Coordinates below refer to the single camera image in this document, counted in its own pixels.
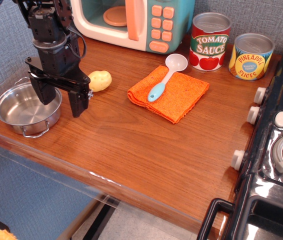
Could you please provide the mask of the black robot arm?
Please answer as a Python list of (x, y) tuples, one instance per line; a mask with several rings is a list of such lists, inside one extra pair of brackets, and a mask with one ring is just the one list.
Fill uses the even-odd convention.
[(79, 117), (89, 105), (90, 78), (79, 64), (86, 56), (80, 50), (82, 35), (72, 27), (72, 8), (65, 0), (17, 0), (38, 57), (28, 57), (29, 77), (39, 100), (49, 104), (55, 89), (68, 93), (73, 117)]

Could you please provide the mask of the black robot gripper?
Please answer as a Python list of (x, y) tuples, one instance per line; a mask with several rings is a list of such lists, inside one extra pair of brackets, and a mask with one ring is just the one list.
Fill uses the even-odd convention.
[(85, 56), (80, 53), (77, 34), (35, 36), (33, 46), (38, 57), (28, 57), (31, 85), (40, 102), (51, 103), (56, 97), (55, 88), (68, 92), (72, 116), (78, 118), (89, 105), (90, 79), (80, 69), (79, 63)]

